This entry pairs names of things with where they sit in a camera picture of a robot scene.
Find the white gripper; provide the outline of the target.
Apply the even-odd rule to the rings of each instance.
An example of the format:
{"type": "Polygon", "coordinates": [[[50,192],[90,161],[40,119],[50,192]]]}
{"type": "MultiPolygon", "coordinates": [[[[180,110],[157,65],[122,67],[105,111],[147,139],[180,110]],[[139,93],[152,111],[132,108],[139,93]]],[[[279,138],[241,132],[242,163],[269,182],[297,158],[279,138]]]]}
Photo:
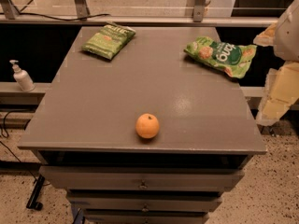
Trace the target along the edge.
{"type": "Polygon", "coordinates": [[[299,99],[299,0],[290,4],[278,23],[256,35],[253,43],[262,47],[274,45],[275,55],[287,61],[278,70],[269,70],[258,107],[256,123],[272,126],[299,99]]]}

